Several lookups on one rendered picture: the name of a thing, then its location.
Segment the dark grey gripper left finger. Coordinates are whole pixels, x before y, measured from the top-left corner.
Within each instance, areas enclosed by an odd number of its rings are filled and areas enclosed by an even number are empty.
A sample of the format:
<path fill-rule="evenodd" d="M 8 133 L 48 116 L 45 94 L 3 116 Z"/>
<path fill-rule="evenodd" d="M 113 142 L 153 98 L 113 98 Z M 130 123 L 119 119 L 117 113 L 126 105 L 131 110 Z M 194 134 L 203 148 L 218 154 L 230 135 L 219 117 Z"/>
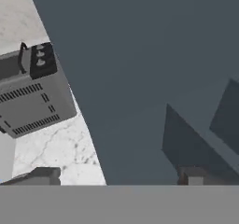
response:
<path fill-rule="evenodd" d="M 0 186 L 60 186 L 60 175 L 60 167 L 36 167 L 30 173 L 0 183 Z"/>

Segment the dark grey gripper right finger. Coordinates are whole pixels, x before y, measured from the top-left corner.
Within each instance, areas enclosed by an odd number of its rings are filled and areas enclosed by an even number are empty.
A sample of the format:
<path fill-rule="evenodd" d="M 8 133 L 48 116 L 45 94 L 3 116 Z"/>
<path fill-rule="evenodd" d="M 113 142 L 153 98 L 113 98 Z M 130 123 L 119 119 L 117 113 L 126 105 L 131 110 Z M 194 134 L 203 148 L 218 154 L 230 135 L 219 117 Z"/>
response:
<path fill-rule="evenodd" d="M 239 174 L 232 168 L 216 165 L 177 166 L 178 185 L 189 186 L 236 186 Z"/>

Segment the grey toaster oven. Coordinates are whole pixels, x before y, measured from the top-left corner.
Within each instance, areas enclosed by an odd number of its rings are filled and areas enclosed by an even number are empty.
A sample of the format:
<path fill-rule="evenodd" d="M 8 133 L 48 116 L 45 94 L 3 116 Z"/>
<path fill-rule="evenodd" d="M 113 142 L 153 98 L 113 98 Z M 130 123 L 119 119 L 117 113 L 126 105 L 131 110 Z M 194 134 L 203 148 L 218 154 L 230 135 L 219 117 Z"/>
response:
<path fill-rule="evenodd" d="M 0 132 L 22 137 L 77 114 L 61 64 L 50 42 L 0 55 Z"/>

